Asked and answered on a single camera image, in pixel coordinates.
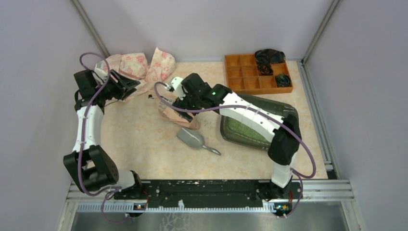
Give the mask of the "dark grey litter box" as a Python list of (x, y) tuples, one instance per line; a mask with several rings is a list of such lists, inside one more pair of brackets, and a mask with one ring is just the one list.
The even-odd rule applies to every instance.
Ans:
[[(287, 103), (282, 103), (279, 101), (275, 100), (270, 100), (266, 98), (261, 98), (257, 97), (255, 95), (249, 95), (249, 94), (243, 94), (239, 93), (238, 94), (242, 99), (246, 100), (249, 103), (254, 104), (257, 107), (261, 107), (267, 112), (273, 113), (278, 116), (282, 117), (287, 117), (288, 115), (293, 115), (294, 117), (298, 118), (298, 112), (297, 110), (291, 106), (290, 104)], [(249, 148), (254, 148), (262, 151), (267, 151), (270, 147), (270, 142), (268, 143), (263, 143), (263, 142), (254, 142), (254, 141), (245, 141), (245, 140), (235, 140), (232, 138), (228, 138), (225, 132), (226, 128), (226, 118), (225, 116), (221, 117), (220, 121), (220, 134), (222, 138), (226, 141), (246, 146)]]

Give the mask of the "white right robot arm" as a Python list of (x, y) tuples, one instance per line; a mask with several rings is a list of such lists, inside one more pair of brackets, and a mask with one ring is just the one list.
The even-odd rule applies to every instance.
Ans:
[(271, 183), (265, 194), (284, 198), (290, 191), (293, 160), (300, 146), (300, 129), (297, 117), (280, 116), (257, 107), (222, 84), (211, 87), (197, 73), (186, 78), (174, 77), (169, 82), (170, 91), (177, 99), (174, 107), (181, 114), (197, 114), (200, 109), (210, 109), (222, 116), (235, 119), (255, 130), (269, 142), (267, 149), (273, 161)]

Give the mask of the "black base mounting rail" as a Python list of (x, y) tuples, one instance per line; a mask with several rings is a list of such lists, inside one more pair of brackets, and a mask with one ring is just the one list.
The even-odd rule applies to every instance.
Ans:
[(114, 194), (116, 200), (146, 200), (149, 208), (258, 208), (264, 202), (295, 202), (299, 182), (280, 188), (270, 180), (145, 180)]

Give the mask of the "pink cat litter bag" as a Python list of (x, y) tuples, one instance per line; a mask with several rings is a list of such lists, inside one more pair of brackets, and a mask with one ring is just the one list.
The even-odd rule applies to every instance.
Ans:
[(153, 90), (149, 91), (149, 98), (154, 99), (155, 106), (158, 109), (158, 113), (162, 120), (166, 120), (177, 124), (179, 126), (190, 128), (190, 129), (199, 129), (201, 123), (199, 122), (198, 118), (191, 115), (192, 120), (189, 121), (188, 119), (183, 118), (177, 111), (174, 111), (167, 105), (165, 105), (161, 100), (159, 100)]

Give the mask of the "orange divided organizer tray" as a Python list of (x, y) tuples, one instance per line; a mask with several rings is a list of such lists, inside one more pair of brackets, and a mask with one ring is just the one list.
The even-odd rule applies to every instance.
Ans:
[(236, 93), (281, 94), (293, 91), (285, 62), (259, 65), (254, 54), (233, 54), (224, 58), (226, 85)]

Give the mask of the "floral pink cloth bag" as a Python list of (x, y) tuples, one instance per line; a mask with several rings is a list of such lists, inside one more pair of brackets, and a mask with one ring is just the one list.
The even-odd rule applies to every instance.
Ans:
[(148, 61), (142, 52), (114, 54), (106, 60), (111, 70), (118, 72), (126, 78), (140, 82), (135, 87), (136, 91), (122, 100), (122, 102), (129, 101), (135, 96), (151, 91), (155, 82), (165, 81), (176, 69), (174, 56), (159, 48), (155, 49), (151, 61)]

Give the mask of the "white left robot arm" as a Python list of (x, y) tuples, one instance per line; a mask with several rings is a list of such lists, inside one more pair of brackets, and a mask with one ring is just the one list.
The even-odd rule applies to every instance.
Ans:
[(111, 70), (106, 83), (99, 85), (92, 70), (74, 74), (78, 85), (75, 111), (78, 117), (76, 143), (63, 164), (81, 192), (96, 196), (108, 189), (125, 190), (132, 199), (143, 196), (144, 186), (138, 174), (118, 170), (101, 145), (101, 129), (107, 100), (125, 100), (136, 91), (137, 80)]

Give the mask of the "green cat litter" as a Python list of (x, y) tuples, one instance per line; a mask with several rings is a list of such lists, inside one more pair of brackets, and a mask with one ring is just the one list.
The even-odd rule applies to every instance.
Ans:
[(226, 118), (225, 132), (228, 138), (268, 143), (259, 132), (232, 118)]

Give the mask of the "silver metal scoop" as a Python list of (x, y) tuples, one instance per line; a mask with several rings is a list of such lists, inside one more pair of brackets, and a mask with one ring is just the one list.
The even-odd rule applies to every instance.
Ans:
[(207, 146), (205, 144), (205, 139), (203, 135), (195, 130), (181, 128), (177, 132), (176, 137), (192, 149), (195, 150), (206, 149), (207, 151), (210, 151), (214, 154), (221, 156), (221, 152), (219, 152), (215, 148)]

